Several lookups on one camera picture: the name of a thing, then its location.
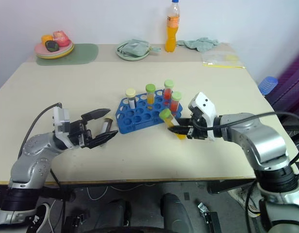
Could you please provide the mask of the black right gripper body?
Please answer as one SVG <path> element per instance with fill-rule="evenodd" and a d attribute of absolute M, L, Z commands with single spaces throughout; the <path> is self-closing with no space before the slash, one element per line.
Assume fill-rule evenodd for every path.
<path fill-rule="evenodd" d="M 201 140 L 210 139 L 208 131 L 206 130 L 209 125 L 208 121 L 210 120 L 209 114 L 199 107 L 189 106 L 188 108 L 191 111 L 191 118 L 188 124 L 190 128 L 187 133 L 187 138 Z"/>

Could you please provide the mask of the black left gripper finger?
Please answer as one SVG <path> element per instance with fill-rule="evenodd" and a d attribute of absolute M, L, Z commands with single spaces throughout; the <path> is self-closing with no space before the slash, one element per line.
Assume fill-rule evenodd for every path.
<path fill-rule="evenodd" d="M 99 119 L 99 118 L 105 116 L 110 111 L 111 111 L 111 109 L 107 109 L 107 108 L 96 109 L 96 110 L 93 110 L 91 112 L 81 115 L 81 118 L 84 121 L 91 121 L 91 120 Z"/>
<path fill-rule="evenodd" d="M 97 135 L 96 137 L 92 137 L 91 131 L 87 130 L 86 133 L 84 133 L 83 136 L 83 143 L 81 145 L 82 148 L 95 148 L 102 144 L 105 144 L 110 139 L 112 139 L 116 134 L 118 133 L 118 130 L 115 131 L 109 131 L 105 133 L 101 133 Z"/>

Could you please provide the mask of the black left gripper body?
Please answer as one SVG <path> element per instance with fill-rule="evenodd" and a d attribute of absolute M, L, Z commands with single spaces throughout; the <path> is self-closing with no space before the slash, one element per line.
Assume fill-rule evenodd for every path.
<path fill-rule="evenodd" d="M 86 148 L 89 142 L 92 140 L 92 134 L 89 129 L 87 129 L 88 121 L 81 119 L 70 123 L 69 140 L 72 145 L 80 146 L 81 148 Z"/>

